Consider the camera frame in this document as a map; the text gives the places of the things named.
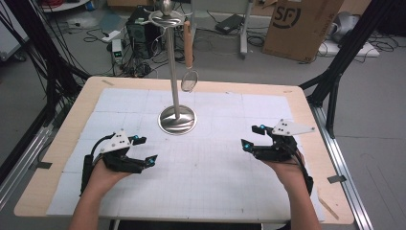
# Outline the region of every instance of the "metal stand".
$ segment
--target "metal stand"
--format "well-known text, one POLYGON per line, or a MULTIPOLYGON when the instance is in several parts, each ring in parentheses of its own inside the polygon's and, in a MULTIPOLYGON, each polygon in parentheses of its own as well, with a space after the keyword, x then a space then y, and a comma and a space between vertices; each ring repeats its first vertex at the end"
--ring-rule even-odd
POLYGON ((185 15, 177 11, 163 14, 164 11, 155 11, 149 15, 149 22, 163 27, 167 39, 167 52, 170 69, 170 85, 172 89, 173 106, 166 108, 158 117, 159 127, 168 134, 182 135, 190 132, 196 125, 196 114, 190 108, 179 105, 177 78, 175 69, 175 56, 173 47, 173 27, 183 25, 185 15))
POLYGON ((334 138, 334 114, 340 79, 396 1, 398 0, 371 1, 328 69, 320 76, 299 85, 305 90, 317 84, 313 93, 307 96, 308 102, 316 107, 321 107, 329 94, 326 128, 331 138, 334 138))

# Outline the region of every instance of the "cardboard box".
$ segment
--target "cardboard box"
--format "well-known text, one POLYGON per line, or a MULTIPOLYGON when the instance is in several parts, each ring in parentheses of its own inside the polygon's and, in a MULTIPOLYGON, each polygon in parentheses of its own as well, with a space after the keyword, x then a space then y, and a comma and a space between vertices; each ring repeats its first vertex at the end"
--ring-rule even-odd
POLYGON ((153 6, 153 0, 107 0, 107 5, 109 7, 137 7, 142 6, 153 6))
POLYGON ((279 0, 263 45, 265 54, 310 62, 344 0, 279 0))

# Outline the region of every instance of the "forearm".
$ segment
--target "forearm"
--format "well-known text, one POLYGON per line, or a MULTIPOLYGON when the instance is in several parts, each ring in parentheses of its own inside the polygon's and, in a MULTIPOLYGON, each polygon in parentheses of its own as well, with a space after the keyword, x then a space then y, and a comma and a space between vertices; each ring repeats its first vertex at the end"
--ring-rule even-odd
POLYGON ((296 184, 286 190, 290 201, 291 229, 322 229, 305 184, 296 184))
POLYGON ((83 193, 73 214, 69 230, 98 229, 101 202, 101 196, 83 193))

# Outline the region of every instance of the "metal pole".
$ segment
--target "metal pole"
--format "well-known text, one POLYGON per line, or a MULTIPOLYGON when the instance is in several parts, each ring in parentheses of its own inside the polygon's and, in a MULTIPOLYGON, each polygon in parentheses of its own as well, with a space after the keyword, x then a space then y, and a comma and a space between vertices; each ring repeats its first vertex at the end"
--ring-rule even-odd
POLYGON ((175 118, 179 119, 179 97, 177 90, 177 78, 176 78, 176 68, 175 68, 175 54, 173 48, 173 28, 166 28, 167 31, 167 51, 170 69, 170 83, 172 86, 172 97, 173 97, 173 107, 175 112, 175 118))

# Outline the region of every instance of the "gray floor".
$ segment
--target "gray floor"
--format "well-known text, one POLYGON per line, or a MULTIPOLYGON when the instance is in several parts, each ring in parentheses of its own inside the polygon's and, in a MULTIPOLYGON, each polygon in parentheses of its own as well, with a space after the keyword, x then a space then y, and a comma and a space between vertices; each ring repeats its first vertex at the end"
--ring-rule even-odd
MULTIPOLYGON (((103 6, 92 15, 102 20, 110 13, 103 6)), ((200 25, 210 20, 202 18, 200 25)), ((122 19, 117 28, 124 23, 125 19, 122 19)), ((253 17, 250 26, 266 27, 268 24, 269 18, 253 17)), ((109 70, 110 54, 105 50, 105 44, 85 43, 82 40, 85 36, 85 31, 64 35, 70 51, 88 72, 99 74, 109 70)), ((399 41, 406 45, 405 38, 399 41)), ((300 64, 264 55, 254 46, 249 46, 249 55, 241 59, 236 55, 238 46, 239 38, 197 34, 193 66, 199 72, 200 80, 298 85, 323 73, 332 61, 329 57, 318 57, 311 64, 300 64)), ((377 58, 367 58, 364 63, 354 61, 342 78, 339 90, 335 134, 374 229, 404 229, 406 226, 406 180, 403 178, 406 174, 405 59, 406 50, 397 48, 391 53, 382 52, 377 58)), ((184 72, 184 65, 177 64, 178 75, 183 76, 184 72)), ((168 79, 167 65, 148 78, 168 79)), ((3 64, 0 81, 2 163, 45 102, 29 61, 3 64)), ((1 211, 0 229, 66 228, 68 218, 19 218, 13 214, 13 207, 32 174, 32 171, 27 173, 1 211)), ((107 229, 107 226, 107 221, 103 220, 100 229, 107 229)), ((323 228, 356 229, 356 226, 324 224, 323 228)))

